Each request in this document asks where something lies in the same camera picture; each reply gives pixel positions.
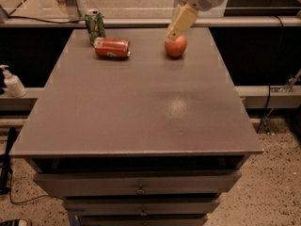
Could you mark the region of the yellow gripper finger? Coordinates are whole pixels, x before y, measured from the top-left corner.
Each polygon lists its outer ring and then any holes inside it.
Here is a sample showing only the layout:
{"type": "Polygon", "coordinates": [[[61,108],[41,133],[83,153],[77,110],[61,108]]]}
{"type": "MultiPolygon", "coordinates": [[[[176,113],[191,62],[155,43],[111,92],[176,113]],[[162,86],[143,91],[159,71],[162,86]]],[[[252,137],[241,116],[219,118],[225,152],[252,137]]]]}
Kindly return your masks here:
{"type": "Polygon", "coordinates": [[[174,41],[190,28],[198,18],[198,11],[189,4],[175,7],[171,23],[166,30],[166,41],[174,41]]]}

